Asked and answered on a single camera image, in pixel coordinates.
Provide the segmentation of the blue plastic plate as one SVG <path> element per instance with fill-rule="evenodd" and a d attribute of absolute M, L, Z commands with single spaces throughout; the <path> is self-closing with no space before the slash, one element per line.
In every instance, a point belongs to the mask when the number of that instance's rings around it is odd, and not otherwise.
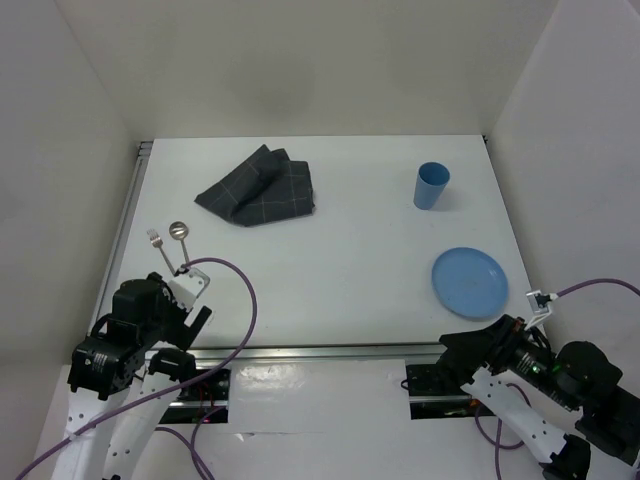
<path fill-rule="evenodd" d="M 431 284 L 447 310 L 467 319 L 499 315 L 509 297 L 508 280 L 500 264 L 471 247 L 455 247 L 440 254 L 432 266 Z"/>

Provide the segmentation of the silver metal fork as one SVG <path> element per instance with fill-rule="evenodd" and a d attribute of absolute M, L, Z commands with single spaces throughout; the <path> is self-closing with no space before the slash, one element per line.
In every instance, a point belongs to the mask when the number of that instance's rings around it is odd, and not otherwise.
<path fill-rule="evenodd" d="M 171 262 L 168 254 L 164 249 L 164 242 L 159 233 L 155 229 L 149 229 L 147 231 L 147 236 L 149 237 L 151 245 L 160 253 L 163 258 L 164 263 L 166 264 L 168 270 L 170 271 L 172 276 L 176 275 L 176 268 Z"/>

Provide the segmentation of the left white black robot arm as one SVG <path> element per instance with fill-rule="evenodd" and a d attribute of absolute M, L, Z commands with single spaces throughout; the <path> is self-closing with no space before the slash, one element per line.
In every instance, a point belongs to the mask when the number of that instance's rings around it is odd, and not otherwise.
<path fill-rule="evenodd" d="M 153 429 L 174 399 L 198 387 L 188 350 L 211 311 L 186 322 L 210 279 L 181 268 L 127 280 L 72 353 L 66 431 L 56 479 L 128 479 Z"/>

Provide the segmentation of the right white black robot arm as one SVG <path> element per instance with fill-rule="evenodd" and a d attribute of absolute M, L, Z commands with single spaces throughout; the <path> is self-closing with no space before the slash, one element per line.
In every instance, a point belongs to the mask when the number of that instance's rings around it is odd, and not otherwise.
<path fill-rule="evenodd" d="M 639 464 L 639 398 L 619 384 L 621 370 L 587 341 L 559 352 L 533 324 L 504 315 L 474 331 L 444 334 L 436 379 L 448 392 L 479 400 L 524 443 L 546 479 L 586 479 L 591 450 Z M 575 433 L 543 418 L 499 380 L 511 372 L 569 412 L 579 412 Z"/>

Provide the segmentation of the silver metal spoon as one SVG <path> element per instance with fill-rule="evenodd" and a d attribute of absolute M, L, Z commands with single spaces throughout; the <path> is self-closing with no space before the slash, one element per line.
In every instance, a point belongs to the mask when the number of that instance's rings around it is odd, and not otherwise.
<path fill-rule="evenodd" d="M 174 221 L 169 226 L 169 235 L 173 240 L 176 240 L 180 243 L 185 263 L 190 262 L 190 257 L 186 246 L 186 238 L 188 234 L 189 227 L 182 221 Z"/>

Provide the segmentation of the dark grey checked cloth napkin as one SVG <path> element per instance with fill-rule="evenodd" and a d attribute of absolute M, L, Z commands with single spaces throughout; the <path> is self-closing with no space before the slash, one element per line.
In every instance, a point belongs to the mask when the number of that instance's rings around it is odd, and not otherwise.
<path fill-rule="evenodd" d="M 314 213 L 311 171 L 284 149 L 261 145 L 194 202 L 236 226 L 256 227 Z"/>

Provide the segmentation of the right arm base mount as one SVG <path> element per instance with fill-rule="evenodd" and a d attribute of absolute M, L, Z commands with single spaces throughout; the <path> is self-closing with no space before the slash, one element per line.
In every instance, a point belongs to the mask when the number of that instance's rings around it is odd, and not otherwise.
<path fill-rule="evenodd" d="M 412 420 L 492 416 L 478 400 L 449 385 L 435 364 L 407 365 L 400 386 L 409 395 Z"/>

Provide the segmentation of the blue plastic cup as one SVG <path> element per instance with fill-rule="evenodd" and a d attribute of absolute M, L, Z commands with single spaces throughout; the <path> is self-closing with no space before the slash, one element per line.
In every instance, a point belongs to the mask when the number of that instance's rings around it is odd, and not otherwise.
<path fill-rule="evenodd" d="M 414 205 L 421 210 L 430 210 L 448 185 L 451 174 L 446 166 L 438 162 L 422 164 L 416 177 Z"/>

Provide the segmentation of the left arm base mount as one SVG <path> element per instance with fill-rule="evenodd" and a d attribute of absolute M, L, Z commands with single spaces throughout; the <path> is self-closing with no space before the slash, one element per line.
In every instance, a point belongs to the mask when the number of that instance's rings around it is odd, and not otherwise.
<path fill-rule="evenodd" d="M 182 379 L 180 374 L 183 373 L 183 368 L 178 365 L 165 364 L 158 368 L 149 367 L 144 377 L 139 379 L 143 381 L 151 380 L 156 377 L 157 374 L 169 374 L 170 381 L 174 383 L 180 383 Z M 203 373 L 205 370 L 198 370 L 197 368 L 186 367 L 185 379 L 196 377 Z M 172 374 L 178 374 L 177 379 L 171 377 Z M 201 420 L 206 414 L 215 412 L 205 422 L 210 423 L 227 423 L 228 421 L 228 399 L 230 393 L 231 384 L 231 371 L 228 369 L 222 369 L 215 375 L 208 377 L 206 380 L 193 384 L 187 388 L 183 388 L 177 393 L 176 398 L 170 403 L 169 407 L 165 411 L 160 420 L 160 424 L 195 424 Z M 143 388 L 142 384 L 136 387 L 138 390 L 137 396 L 143 397 L 149 395 L 156 390 L 166 388 L 168 385 L 161 384 L 160 387 L 146 387 Z"/>

